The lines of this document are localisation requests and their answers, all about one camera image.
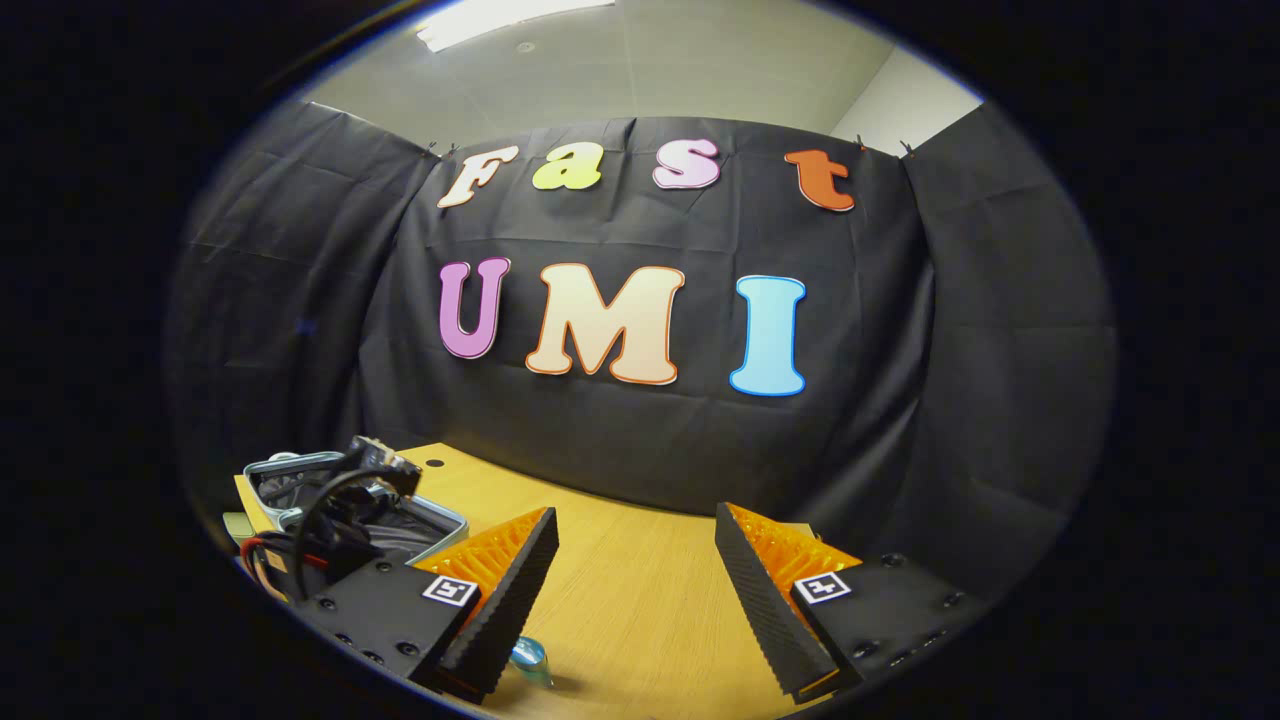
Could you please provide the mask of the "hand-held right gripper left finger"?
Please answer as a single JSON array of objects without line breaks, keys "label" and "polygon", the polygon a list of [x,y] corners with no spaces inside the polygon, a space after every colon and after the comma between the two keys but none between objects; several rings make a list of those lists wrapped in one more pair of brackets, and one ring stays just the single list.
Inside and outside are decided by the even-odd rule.
[{"label": "hand-held right gripper left finger", "polygon": [[481,703],[497,689],[558,548],[556,509],[540,507],[419,564],[371,560],[296,610],[369,664]]}]

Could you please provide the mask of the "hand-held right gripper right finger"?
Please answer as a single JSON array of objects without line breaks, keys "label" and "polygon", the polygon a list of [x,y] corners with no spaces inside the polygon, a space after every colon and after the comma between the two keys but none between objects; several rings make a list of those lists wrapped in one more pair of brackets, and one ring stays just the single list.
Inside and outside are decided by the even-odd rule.
[{"label": "hand-held right gripper right finger", "polygon": [[780,689],[799,705],[882,685],[989,610],[904,553],[858,559],[735,503],[717,506],[714,539]]}]

